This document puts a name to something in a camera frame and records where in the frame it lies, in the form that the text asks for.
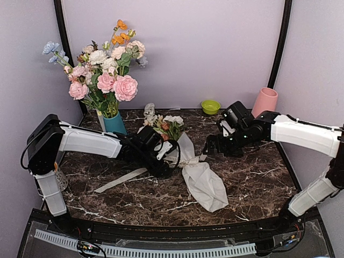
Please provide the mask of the cream printed ribbon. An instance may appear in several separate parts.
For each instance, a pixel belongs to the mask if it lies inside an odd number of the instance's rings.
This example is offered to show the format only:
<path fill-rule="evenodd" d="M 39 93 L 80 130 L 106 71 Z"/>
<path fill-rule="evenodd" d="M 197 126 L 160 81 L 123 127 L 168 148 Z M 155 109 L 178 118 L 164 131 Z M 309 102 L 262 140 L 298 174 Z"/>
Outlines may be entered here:
<path fill-rule="evenodd" d="M 139 168 L 139 169 L 133 170 L 133 171 L 129 172 L 128 174 L 126 174 L 126 175 L 124 175 L 124 176 L 122 176 L 122 177 L 120 177 L 114 181 L 111 181 L 111 182 L 101 186 L 98 189 L 95 189 L 94 192 L 102 193 L 102 192 L 106 191 L 107 189 L 113 188 L 116 185 L 124 183 L 128 180 L 131 180 L 131 179 L 133 179 L 133 178 L 135 178 L 135 177 L 137 177 L 137 176 L 139 176 L 139 175 L 141 175 L 147 171 L 148 171 L 147 168 Z"/>

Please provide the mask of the white paper bouquet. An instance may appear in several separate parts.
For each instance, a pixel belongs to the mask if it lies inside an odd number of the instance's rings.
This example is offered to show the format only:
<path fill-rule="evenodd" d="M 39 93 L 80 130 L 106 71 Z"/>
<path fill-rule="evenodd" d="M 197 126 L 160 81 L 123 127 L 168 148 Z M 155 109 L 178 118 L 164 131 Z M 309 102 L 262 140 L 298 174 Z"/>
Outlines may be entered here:
<path fill-rule="evenodd" d="M 152 126 L 165 140 L 176 140 L 177 150 L 164 158 L 173 167 L 182 168 L 188 193 L 207 211 L 214 212 L 228 205 L 226 188 L 222 179 L 205 162 L 205 155 L 195 154 L 194 144 L 183 132 L 184 120 L 180 116 L 155 113 L 154 103 L 144 109 L 144 124 Z"/>

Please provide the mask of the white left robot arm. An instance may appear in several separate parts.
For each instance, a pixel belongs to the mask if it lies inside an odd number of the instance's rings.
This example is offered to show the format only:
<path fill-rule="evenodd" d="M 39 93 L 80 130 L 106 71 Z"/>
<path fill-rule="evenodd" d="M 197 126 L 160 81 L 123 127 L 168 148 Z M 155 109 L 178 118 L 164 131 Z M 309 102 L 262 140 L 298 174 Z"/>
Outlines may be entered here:
<path fill-rule="evenodd" d="M 78 127 L 49 114 L 27 139 L 22 155 L 28 157 L 28 164 L 22 168 L 34 176 L 50 214 L 56 217 L 55 226 L 64 234 L 72 234 L 76 223 L 66 215 L 68 209 L 55 173 L 59 152 L 134 161 L 141 163 L 155 177 L 167 177 L 171 168 L 164 158 L 178 148 L 175 140 L 163 139 L 151 126 L 145 126 L 139 133 L 125 135 Z"/>

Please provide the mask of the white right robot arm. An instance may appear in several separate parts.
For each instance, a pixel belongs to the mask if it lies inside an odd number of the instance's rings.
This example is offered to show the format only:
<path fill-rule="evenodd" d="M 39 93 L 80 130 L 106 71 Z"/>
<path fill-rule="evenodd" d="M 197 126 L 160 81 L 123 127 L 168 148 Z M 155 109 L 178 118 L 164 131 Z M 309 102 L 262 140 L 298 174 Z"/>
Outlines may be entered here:
<path fill-rule="evenodd" d="M 237 101 L 222 112 L 217 122 L 219 134 L 209 135 L 203 154 L 222 153 L 224 156 L 241 157 L 243 148 L 259 142 L 272 141 L 299 148 L 292 154 L 305 175 L 315 179 L 291 197 L 274 222 L 279 233 L 286 233 L 295 224 L 295 218 L 333 197 L 343 190 L 343 127 L 328 126 L 300 120 L 275 111 L 263 111 L 254 117 Z"/>

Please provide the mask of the teal cylindrical vase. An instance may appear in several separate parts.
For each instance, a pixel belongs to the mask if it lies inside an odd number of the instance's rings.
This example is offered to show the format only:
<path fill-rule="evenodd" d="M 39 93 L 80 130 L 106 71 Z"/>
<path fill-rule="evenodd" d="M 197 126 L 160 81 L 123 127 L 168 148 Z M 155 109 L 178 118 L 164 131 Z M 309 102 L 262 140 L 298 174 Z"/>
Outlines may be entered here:
<path fill-rule="evenodd" d="M 118 112 L 112 118 L 103 118 L 105 131 L 109 133 L 120 133 L 123 135 L 127 134 L 124 122 L 121 118 L 120 112 Z"/>

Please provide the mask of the pink tall vase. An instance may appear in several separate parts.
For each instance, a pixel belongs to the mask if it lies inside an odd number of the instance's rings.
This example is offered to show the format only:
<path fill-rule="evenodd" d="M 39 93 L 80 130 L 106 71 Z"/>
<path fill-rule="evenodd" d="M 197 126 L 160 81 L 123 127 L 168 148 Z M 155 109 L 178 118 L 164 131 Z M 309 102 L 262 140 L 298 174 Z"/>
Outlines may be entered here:
<path fill-rule="evenodd" d="M 263 111 L 275 111 L 278 100 L 278 93 L 271 88 L 261 88 L 252 109 L 254 118 L 258 117 Z"/>

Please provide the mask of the lime green bowl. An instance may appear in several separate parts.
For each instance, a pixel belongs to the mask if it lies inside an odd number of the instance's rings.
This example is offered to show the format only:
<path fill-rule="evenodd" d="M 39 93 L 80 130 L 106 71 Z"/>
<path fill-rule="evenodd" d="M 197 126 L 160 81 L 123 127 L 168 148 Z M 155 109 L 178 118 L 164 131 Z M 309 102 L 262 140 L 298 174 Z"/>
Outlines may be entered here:
<path fill-rule="evenodd" d="M 219 102 L 215 100 L 211 100 L 211 99 L 202 101 L 201 106 L 202 106 L 203 112 L 209 115 L 217 114 L 221 108 L 221 105 Z"/>

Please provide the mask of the large mixed flower arrangement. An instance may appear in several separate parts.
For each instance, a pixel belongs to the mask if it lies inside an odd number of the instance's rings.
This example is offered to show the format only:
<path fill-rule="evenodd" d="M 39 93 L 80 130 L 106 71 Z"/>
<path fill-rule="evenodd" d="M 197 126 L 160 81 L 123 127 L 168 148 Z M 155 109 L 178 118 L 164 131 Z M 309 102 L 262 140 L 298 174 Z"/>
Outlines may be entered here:
<path fill-rule="evenodd" d="M 148 63 L 146 47 L 133 40 L 135 30 L 118 20 L 110 41 L 101 47 L 95 42 L 83 47 L 78 64 L 72 66 L 57 42 L 49 41 L 42 50 L 50 55 L 49 63 L 59 64 L 70 81 L 69 95 L 87 107 L 97 110 L 104 118 L 115 117 L 120 102 L 131 101 L 138 92 L 138 82 L 129 75 L 131 62 L 141 68 Z"/>

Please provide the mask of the patterned mug orange inside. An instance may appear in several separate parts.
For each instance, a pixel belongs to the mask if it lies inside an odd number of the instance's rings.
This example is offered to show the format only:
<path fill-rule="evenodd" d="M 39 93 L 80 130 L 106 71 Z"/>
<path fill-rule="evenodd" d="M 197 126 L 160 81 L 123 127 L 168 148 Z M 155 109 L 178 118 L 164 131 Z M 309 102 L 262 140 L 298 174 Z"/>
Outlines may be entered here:
<path fill-rule="evenodd" d="M 55 172 L 56 179 L 58 181 L 60 190 L 65 191 L 67 189 L 67 186 L 68 186 L 68 179 L 67 179 L 66 175 L 60 169 L 57 162 L 54 163 L 54 168 L 55 168 L 54 172 Z"/>

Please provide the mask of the black front table rail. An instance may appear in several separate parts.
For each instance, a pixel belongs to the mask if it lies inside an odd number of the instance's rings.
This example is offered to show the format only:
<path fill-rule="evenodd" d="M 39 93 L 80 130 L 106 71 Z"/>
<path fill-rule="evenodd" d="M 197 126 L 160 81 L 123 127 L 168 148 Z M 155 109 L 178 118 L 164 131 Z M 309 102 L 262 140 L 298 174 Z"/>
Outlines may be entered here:
<path fill-rule="evenodd" d="M 233 238 L 236 240 L 270 239 L 285 232 L 286 224 L 278 224 L 276 217 L 244 223 L 212 225 L 212 226 L 130 226 L 98 221 L 69 218 L 59 222 L 59 226 L 67 232 L 76 231 L 88 240 L 115 241 L 118 239 L 147 241 L 196 241 Z"/>

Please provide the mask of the black left frame post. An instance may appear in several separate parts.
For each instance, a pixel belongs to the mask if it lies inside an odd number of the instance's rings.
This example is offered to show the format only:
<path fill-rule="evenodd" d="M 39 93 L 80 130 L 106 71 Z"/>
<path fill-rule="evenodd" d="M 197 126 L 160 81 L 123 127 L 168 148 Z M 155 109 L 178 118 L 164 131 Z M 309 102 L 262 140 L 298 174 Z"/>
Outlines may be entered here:
<path fill-rule="evenodd" d="M 56 21 L 58 24 L 62 48 L 65 51 L 66 56 L 69 57 L 68 63 L 74 66 L 73 55 L 70 50 L 65 18 L 63 15 L 62 0 L 54 0 L 53 3 L 54 3 L 54 8 L 55 8 Z"/>

